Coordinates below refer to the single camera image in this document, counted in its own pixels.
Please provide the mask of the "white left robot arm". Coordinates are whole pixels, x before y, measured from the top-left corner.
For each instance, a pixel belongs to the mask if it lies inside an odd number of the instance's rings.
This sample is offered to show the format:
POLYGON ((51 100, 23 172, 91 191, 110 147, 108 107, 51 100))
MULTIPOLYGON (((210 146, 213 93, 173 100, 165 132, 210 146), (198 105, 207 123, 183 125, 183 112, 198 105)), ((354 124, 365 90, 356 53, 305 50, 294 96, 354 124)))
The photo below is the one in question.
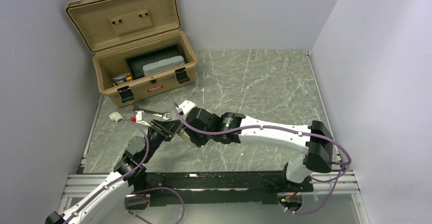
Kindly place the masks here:
POLYGON ((164 187, 148 182, 145 164, 163 142, 170 141, 182 123, 175 121, 151 121, 147 131, 139 128, 142 137, 131 139, 121 160, 112 172, 80 202, 59 214, 54 211, 46 223, 97 223, 112 207, 129 194, 145 197, 145 193, 163 190, 164 187))

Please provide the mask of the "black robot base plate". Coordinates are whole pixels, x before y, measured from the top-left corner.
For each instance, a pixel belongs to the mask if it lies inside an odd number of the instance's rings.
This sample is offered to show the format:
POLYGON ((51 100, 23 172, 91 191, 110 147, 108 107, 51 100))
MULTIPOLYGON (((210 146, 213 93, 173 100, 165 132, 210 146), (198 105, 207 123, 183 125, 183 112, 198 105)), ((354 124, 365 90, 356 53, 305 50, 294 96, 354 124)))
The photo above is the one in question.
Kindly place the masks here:
POLYGON ((310 177, 292 183, 284 171, 148 173, 147 179, 164 187, 147 194, 151 207, 181 202, 277 204, 277 197, 313 191, 310 177))

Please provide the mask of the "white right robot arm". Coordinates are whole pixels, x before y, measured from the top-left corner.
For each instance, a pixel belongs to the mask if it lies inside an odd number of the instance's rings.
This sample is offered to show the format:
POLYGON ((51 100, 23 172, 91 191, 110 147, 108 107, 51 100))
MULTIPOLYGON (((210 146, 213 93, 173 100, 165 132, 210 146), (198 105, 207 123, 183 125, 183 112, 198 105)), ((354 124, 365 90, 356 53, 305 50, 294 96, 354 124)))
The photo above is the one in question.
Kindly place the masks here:
POLYGON ((281 176, 281 185, 293 191, 312 173, 329 173, 333 167, 332 138, 320 121, 308 125, 271 123, 227 112, 221 116, 202 108, 180 106, 179 116, 191 143, 200 147, 209 140, 221 144, 269 144, 299 152, 288 163, 281 176))

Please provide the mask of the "white remote control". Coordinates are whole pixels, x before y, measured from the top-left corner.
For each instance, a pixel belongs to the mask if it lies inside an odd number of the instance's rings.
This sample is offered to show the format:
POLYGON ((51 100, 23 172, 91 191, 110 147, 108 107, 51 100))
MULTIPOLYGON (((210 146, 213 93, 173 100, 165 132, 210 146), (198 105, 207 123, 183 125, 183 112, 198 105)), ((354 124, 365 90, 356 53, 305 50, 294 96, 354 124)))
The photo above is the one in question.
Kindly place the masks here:
POLYGON ((182 138, 182 139, 183 139, 187 144, 189 144, 192 148, 196 148, 196 147, 197 147, 197 145, 194 144, 194 143, 191 141, 191 138, 190 138, 190 136, 187 134, 187 132, 185 131, 183 125, 181 125, 181 126, 179 127, 179 129, 178 129, 178 131, 177 131, 176 134, 177 134, 180 138, 182 138))

